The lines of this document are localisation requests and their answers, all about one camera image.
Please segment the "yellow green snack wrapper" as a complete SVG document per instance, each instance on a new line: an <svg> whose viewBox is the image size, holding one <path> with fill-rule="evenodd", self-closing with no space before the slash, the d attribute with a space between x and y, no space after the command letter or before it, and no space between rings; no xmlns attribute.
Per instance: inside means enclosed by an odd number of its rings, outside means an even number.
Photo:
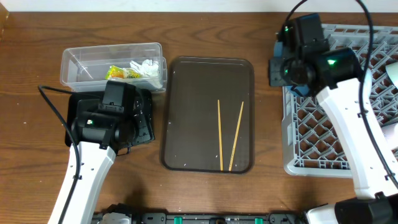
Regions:
<svg viewBox="0 0 398 224"><path fill-rule="evenodd" d="M114 79L127 79L127 78L141 78L142 75L132 68L119 68L117 66L110 66L109 70L105 75L106 80L114 80Z"/></svg>

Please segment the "white paper napkin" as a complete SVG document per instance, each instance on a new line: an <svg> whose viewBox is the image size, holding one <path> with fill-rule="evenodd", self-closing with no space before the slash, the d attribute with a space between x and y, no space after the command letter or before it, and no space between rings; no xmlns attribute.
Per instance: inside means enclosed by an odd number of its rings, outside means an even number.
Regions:
<svg viewBox="0 0 398 224"><path fill-rule="evenodd" d="M130 67L141 75L142 78L157 77L159 75L159 63L151 59L145 59L142 63L130 61Z"/></svg>

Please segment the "mint green bowl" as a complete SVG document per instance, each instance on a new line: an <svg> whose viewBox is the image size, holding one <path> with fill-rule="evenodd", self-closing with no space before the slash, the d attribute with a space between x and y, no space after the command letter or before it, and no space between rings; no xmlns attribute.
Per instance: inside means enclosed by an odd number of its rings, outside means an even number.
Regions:
<svg viewBox="0 0 398 224"><path fill-rule="evenodd" d="M398 62L386 65L386 73L392 84L398 88Z"/></svg>

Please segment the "dark blue plate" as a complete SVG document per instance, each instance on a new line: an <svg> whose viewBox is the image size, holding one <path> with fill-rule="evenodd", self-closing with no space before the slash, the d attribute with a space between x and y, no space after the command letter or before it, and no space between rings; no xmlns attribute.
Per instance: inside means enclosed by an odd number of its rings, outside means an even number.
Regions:
<svg viewBox="0 0 398 224"><path fill-rule="evenodd" d="M281 57L282 56L282 50L283 48L283 43L282 42L276 42L274 45L274 57ZM288 89L294 96L299 96L299 97L307 97L309 94L309 89L308 86L295 86L295 85L290 85L290 86L285 86L286 89Z"/></svg>

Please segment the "pink cup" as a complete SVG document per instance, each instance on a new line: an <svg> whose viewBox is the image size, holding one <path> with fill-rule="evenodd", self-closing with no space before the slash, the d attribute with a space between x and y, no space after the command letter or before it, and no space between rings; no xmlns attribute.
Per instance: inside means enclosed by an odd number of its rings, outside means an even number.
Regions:
<svg viewBox="0 0 398 224"><path fill-rule="evenodd" d="M383 135L386 139L388 148L396 150L398 147L398 126L397 123L382 127Z"/></svg>

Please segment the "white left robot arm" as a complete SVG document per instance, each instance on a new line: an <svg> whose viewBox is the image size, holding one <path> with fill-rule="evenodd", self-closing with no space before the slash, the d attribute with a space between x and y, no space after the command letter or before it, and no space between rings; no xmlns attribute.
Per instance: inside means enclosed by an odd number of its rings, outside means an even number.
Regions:
<svg viewBox="0 0 398 224"><path fill-rule="evenodd" d="M68 109L68 168L49 223L90 223L103 182L121 149L154 140L152 105L136 104L132 116L105 113L98 102Z"/></svg>

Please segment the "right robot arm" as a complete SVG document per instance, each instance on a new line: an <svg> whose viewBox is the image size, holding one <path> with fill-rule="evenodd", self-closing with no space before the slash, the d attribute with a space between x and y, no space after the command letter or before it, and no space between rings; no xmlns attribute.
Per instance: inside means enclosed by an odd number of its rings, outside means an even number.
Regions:
<svg viewBox="0 0 398 224"><path fill-rule="evenodd" d="M335 129L348 160L355 198L306 211L307 223L397 223L397 160L364 90L366 72L349 48L300 56L276 42L272 86L307 86Z"/></svg>

